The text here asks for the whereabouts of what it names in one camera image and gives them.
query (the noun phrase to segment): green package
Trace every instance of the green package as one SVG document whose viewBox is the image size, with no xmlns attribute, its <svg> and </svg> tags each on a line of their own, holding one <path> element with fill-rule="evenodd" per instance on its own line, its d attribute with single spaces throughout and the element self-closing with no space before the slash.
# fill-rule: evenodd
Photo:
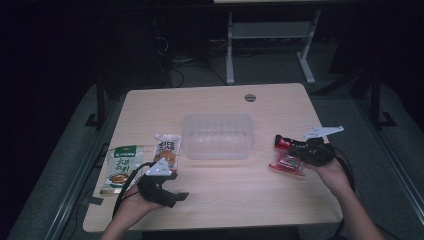
<svg viewBox="0 0 424 240">
<path fill-rule="evenodd" d="M 105 163 L 108 164 L 106 181 L 100 189 L 101 194 L 120 193 L 132 171 L 143 164 L 145 147 L 131 145 L 110 149 L 106 154 Z M 137 173 L 130 186 L 140 177 Z"/>
</svg>

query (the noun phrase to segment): clear plastic container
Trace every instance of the clear plastic container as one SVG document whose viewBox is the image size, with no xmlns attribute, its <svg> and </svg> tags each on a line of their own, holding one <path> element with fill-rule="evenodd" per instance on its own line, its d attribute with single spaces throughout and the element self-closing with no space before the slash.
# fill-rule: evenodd
<svg viewBox="0 0 424 240">
<path fill-rule="evenodd" d="M 253 147 L 246 113 L 198 113 L 184 118 L 181 139 L 189 159 L 247 159 Z"/>
</svg>

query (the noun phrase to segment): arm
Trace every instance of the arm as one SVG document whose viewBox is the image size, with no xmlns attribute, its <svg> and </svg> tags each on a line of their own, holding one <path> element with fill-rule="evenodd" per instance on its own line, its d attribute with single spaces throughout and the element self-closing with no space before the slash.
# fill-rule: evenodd
<svg viewBox="0 0 424 240">
<path fill-rule="evenodd" d="M 101 240 L 122 239 L 126 231 L 140 221 L 146 214 L 154 209 L 163 207 L 160 204 L 146 201 L 139 193 L 137 184 L 134 184 L 122 201 L 112 221 L 106 227 Z"/>
<path fill-rule="evenodd" d="M 325 166 L 315 167 L 305 164 L 305 167 L 315 171 L 338 200 L 352 239 L 384 239 L 351 189 L 343 168 L 336 159 Z"/>
</svg>

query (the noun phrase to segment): grommet hole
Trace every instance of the grommet hole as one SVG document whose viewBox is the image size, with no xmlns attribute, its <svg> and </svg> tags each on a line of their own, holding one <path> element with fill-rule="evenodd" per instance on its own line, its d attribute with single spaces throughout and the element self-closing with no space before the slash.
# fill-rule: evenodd
<svg viewBox="0 0 424 240">
<path fill-rule="evenodd" d="M 248 102 L 254 102 L 256 101 L 256 96 L 249 93 L 244 96 L 244 99 Z"/>
</svg>

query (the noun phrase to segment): white tag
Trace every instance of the white tag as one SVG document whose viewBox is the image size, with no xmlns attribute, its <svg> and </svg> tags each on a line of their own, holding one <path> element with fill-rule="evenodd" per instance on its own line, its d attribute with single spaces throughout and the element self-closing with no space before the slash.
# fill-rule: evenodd
<svg viewBox="0 0 424 240">
<path fill-rule="evenodd" d="M 305 138 L 319 138 L 323 136 L 327 136 L 336 132 L 343 131 L 344 128 L 340 127 L 328 127 L 328 128 L 312 128 L 312 130 L 305 134 Z"/>
<path fill-rule="evenodd" d="M 165 158 L 161 158 L 155 165 L 147 170 L 147 176 L 171 176 L 172 171 L 168 167 Z"/>
</svg>

